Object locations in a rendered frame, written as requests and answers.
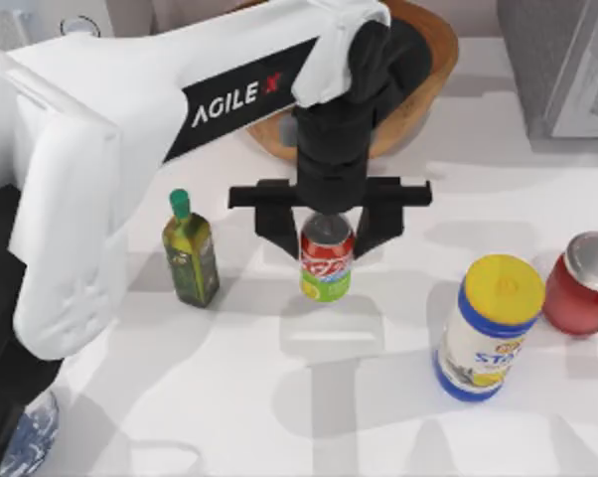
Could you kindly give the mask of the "red and green can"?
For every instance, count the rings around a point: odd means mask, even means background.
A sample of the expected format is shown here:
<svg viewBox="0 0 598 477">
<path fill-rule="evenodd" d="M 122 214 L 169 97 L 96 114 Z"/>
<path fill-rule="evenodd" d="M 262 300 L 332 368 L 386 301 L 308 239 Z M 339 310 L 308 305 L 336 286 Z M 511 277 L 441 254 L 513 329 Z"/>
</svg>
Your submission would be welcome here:
<svg viewBox="0 0 598 477">
<path fill-rule="evenodd" d="M 343 215 L 313 213 L 300 234 L 301 290 L 317 302 L 334 302 L 351 285 L 355 233 Z"/>
</svg>

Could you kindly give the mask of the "green oil bottle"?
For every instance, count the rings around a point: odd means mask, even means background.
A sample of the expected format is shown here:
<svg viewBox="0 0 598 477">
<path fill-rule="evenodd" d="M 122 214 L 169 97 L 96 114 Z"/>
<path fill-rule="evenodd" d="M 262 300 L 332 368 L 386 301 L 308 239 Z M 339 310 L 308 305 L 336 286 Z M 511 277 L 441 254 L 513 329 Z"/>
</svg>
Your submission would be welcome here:
<svg viewBox="0 0 598 477">
<path fill-rule="evenodd" d="M 191 209 L 189 193 L 174 189 L 169 195 L 172 217 L 162 231 L 162 242 L 177 297 L 206 308 L 220 289 L 211 224 Z"/>
</svg>

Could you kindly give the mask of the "wooden basket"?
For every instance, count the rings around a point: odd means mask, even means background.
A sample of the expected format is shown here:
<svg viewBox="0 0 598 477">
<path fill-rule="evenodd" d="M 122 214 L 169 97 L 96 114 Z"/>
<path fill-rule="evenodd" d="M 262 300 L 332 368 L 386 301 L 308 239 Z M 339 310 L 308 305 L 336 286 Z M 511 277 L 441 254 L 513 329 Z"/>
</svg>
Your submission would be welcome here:
<svg viewBox="0 0 598 477">
<path fill-rule="evenodd" d="M 411 24 L 422 35 L 431 51 L 431 73 L 382 124 L 377 128 L 370 150 L 370 158 L 389 154 L 405 139 L 411 139 L 415 127 L 423 118 L 445 86 L 454 70 L 458 56 L 458 37 L 443 18 L 407 0 L 380 0 L 392 17 Z M 281 142 L 279 126 L 291 108 L 283 109 L 246 128 L 251 138 L 268 154 L 294 162 L 296 147 Z"/>
</svg>

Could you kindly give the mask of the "white jar with yellow lid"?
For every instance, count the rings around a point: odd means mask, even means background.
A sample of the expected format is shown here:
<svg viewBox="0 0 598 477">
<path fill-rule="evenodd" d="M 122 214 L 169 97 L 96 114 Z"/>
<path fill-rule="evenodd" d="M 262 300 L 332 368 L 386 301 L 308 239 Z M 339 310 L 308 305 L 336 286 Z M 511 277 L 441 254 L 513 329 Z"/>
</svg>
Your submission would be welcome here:
<svg viewBox="0 0 598 477">
<path fill-rule="evenodd" d="M 544 298 L 544 283 L 526 261 L 501 253 L 474 261 L 434 352 L 441 387 L 466 402 L 494 396 L 539 318 Z"/>
</svg>

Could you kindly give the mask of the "red jar with silver lid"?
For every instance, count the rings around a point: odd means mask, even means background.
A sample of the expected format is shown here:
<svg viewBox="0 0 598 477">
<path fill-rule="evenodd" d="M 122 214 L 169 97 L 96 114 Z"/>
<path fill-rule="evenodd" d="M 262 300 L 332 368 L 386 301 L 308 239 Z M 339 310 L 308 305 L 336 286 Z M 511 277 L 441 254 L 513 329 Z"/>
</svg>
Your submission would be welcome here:
<svg viewBox="0 0 598 477">
<path fill-rule="evenodd" d="M 546 281 L 542 312 L 554 328 L 568 335 L 598 332 L 598 232 L 570 240 Z"/>
</svg>

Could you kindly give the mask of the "grey cabinet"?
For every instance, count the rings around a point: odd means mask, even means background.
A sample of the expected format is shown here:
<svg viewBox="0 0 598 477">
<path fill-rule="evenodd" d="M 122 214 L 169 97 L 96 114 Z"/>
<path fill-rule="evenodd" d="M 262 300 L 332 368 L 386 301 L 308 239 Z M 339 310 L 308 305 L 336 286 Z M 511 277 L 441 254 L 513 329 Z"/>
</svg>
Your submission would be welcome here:
<svg viewBox="0 0 598 477">
<path fill-rule="evenodd" d="M 497 0 L 527 137 L 598 140 L 598 0 Z"/>
</svg>

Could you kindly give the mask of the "blue and white patterned bottle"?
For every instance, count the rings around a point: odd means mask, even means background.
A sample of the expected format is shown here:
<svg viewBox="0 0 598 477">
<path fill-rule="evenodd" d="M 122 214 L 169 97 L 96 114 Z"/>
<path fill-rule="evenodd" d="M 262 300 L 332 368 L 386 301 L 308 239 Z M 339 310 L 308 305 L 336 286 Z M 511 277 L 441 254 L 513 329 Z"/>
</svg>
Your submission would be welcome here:
<svg viewBox="0 0 598 477">
<path fill-rule="evenodd" d="M 45 391 L 21 415 L 0 463 L 0 477 L 33 477 L 52 450 L 59 424 L 57 397 Z"/>
</svg>

